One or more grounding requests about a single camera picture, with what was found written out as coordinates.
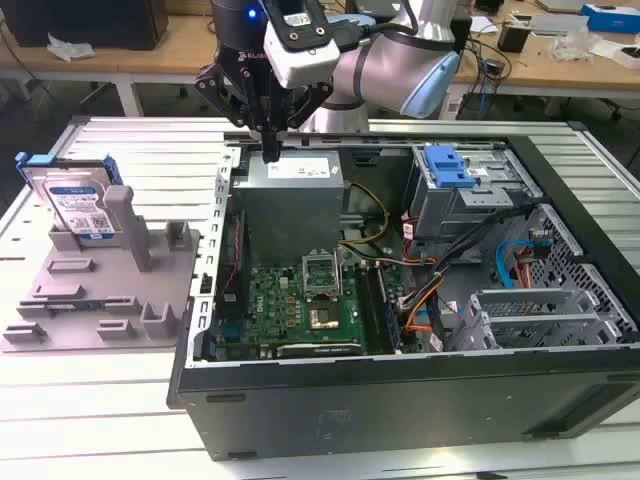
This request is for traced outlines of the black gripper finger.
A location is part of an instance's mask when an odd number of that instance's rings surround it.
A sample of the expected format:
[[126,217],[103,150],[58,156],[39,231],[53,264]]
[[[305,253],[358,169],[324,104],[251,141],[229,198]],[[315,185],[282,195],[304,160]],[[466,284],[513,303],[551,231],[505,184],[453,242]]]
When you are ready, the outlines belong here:
[[239,83],[234,84],[219,65],[209,65],[197,76],[195,87],[234,126],[253,132],[261,143],[263,161],[273,163],[270,119],[258,94],[256,76],[248,67],[240,68]]
[[280,158],[282,138],[299,128],[333,93],[331,83],[285,89],[276,83],[272,90],[272,161]]

